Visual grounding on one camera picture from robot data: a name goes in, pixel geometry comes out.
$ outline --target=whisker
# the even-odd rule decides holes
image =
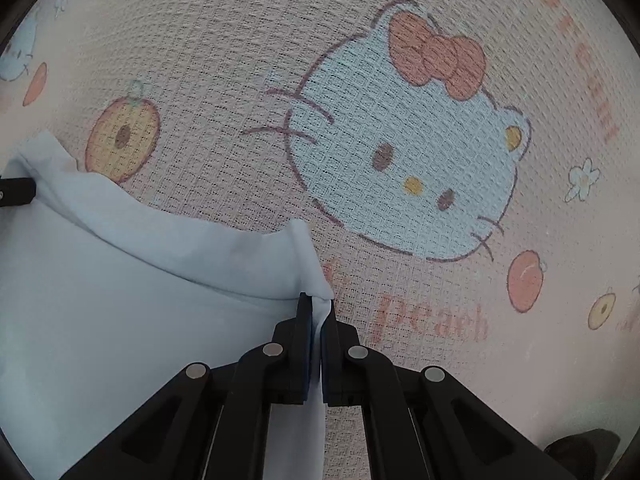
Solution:
[[[249,134],[259,134],[261,132],[276,132],[277,134],[282,135],[295,135],[297,137],[302,137],[303,139],[308,140],[312,144],[317,144],[318,140],[306,134],[305,132],[299,132],[298,130],[289,130],[288,128],[281,128],[279,126],[260,126],[258,128],[250,128],[249,130],[245,130],[241,133],[241,135],[249,135]]]
[[[475,238],[476,240],[478,240],[480,242],[480,245],[482,245],[482,247],[484,247],[486,249],[486,251],[489,253],[489,258],[491,258],[491,261],[494,260],[494,255],[491,252],[491,249],[489,248],[489,246],[486,244],[486,242],[484,240],[482,240],[481,237],[479,237],[476,233],[471,233],[472,237]]]
[[[498,231],[500,231],[502,233],[502,236],[504,236],[504,229],[502,228],[502,226],[500,224],[498,224],[498,222],[496,222],[495,220],[491,220],[490,218],[487,218],[486,216],[479,216],[478,220],[484,220],[485,222],[489,222],[489,224],[495,226],[498,228]]]
[[[300,101],[301,103],[304,103],[305,105],[309,105],[313,108],[313,110],[316,110],[318,112],[320,112],[322,115],[324,115],[324,118],[329,121],[329,124],[334,124],[334,117],[327,112],[324,108],[322,108],[318,103],[313,102],[311,99],[307,99],[306,97],[302,97],[302,95],[296,95],[293,92],[288,92],[286,90],[281,90],[280,88],[271,88],[269,90],[267,90],[266,92],[269,95],[284,95],[286,97],[289,97],[291,99],[295,99],[296,101]]]

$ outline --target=red bow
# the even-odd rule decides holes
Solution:
[[[486,67],[478,42],[441,36],[420,16],[405,10],[395,13],[389,23],[389,55],[405,81],[423,86],[431,78],[439,79],[458,101],[478,92]]]

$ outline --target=white cloth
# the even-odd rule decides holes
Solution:
[[[333,293],[306,225],[273,234],[171,215],[80,173],[49,133],[3,178],[31,205],[0,208],[0,427],[35,480],[59,478],[185,365],[234,362],[312,296],[312,387],[272,410],[265,478],[319,480],[319,330]]]

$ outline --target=hello kitty face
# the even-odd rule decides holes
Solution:
[[[387,248],[439,261],[503,232],[530,123],[481,88],[484,54],[446,38],[413,2],[325,53],[282,128],[292,169],[333,221]]]
[[[33,43],[36,40],[36,9],[20,23],[0,56],[0,79],[18,79],[33,58]]]

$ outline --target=patterned tablecloth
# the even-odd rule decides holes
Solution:
[[[40,0],[0,147],[140,202],[308,222],[341,320],[544,446],[640,424],[640,62],[600,0]],[[367,478],[359,409],[326,478]]]

